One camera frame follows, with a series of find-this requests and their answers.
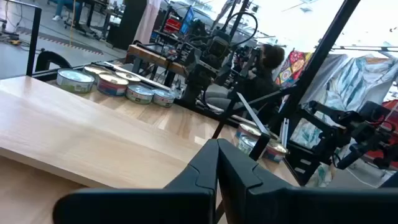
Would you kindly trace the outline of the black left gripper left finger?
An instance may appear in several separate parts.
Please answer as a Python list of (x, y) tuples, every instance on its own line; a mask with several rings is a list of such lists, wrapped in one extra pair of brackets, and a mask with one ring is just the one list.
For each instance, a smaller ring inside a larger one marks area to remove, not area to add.
[(213, 223), (219, 145), (210, 139), (162, 189), (80, 189), (60, 198), (54, 223)]

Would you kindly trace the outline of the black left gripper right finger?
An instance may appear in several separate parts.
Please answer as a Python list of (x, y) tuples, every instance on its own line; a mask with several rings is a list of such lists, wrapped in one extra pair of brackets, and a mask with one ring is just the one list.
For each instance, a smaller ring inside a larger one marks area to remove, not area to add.
[(231, 223), (397, 223), (397, 189), (295, 187), (218, 139), (218, 175)]

